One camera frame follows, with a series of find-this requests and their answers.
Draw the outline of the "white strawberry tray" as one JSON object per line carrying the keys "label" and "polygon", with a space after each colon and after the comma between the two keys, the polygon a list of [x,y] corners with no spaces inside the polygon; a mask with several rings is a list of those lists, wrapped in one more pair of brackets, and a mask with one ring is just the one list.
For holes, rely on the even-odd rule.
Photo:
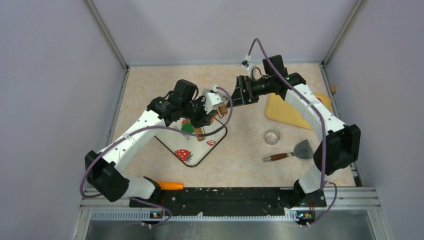
{"label": "white strawberry tray", "polygon": [[226,137],[228,130],[225,127],[218,133],[207,136],[205,140],[198,141],[197,137],[181,130],[184,123],[191,122],[182,118],[170,125],[179,132],[162,129],[155,137],[185,166],[195,167]]}

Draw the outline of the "wooden rolling pin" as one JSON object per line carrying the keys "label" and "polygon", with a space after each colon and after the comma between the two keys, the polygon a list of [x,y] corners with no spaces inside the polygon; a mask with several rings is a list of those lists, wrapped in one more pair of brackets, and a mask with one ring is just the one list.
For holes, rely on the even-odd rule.
{"label": "wooden rolling pin", "polygon": [[[215,117],[218,116],[219,118],[223,118],[226,114],[228,114],[228,109],[227,106],[225,104],[218,106],[213,112],[211,116],[208,116],[205,118],[205,120],[209,120],[208,122],[208,126],[214,121]],[[209,133],[204,133],[203,132],[203,128],[199,125],[194,125],[193,124],[193,129],[194,129],[194,133],[197,135],[197,141],[198,142],[202,142],[203,140],[205,140],[206,137],[212,136],[216,133],[218,133],[219,131],[221,131],[224,127],[225,127],[225,123],[217,128],[216,130],[209,132]]]}

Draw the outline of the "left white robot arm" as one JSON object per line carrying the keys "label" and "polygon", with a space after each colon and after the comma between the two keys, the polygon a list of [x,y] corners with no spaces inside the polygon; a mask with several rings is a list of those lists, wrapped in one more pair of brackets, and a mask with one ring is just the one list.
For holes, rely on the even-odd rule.
{"label": "left white robot arm", "polygon": [[85,156],[87,182],[98,196],[115,202],[122,197],[137,197],[149,207],[160,202],[160,185],[149,177],[129,178],[123,175],[130,160],[163,130],[176,131],[170,125],[181,118],[194,128],[211,124],[211,118],[226,97],[214,86],[199,95],[198,87],[184,79],[176,82],[165,96],[154,98],[135,123],[100,152]]}

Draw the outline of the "green dough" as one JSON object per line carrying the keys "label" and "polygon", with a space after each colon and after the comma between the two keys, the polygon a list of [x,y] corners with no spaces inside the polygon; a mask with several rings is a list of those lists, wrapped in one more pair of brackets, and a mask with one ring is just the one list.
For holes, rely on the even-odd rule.
{"label": "green dough", "polygon": [[188,122],[181,125],[181,130],[187,133],[194,133],[194,127],[192,126],[191,123],[188,123]]}

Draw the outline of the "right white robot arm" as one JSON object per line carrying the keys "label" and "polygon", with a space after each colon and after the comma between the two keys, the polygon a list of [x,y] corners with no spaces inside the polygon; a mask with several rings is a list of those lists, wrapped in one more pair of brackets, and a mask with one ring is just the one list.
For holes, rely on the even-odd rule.
{"label": "right white robot arm", "polygon": [[334,116],[312,93],[300,74],[288,74],[281,55],[263,60],[265,76],[259,79],[254,78],[255,66],[250,55],[245,56],[241,65],[246,67],[248,74],[236,78],[231,96],[233,107],[257,103],[262,95],[280,96],[309,124],[320,142],[313,154],[314,164],[281,199],[286,208],[307,206],[314,194],[325,186],[327,177],[357,161],[361,131],[357,125],[347,125]]}

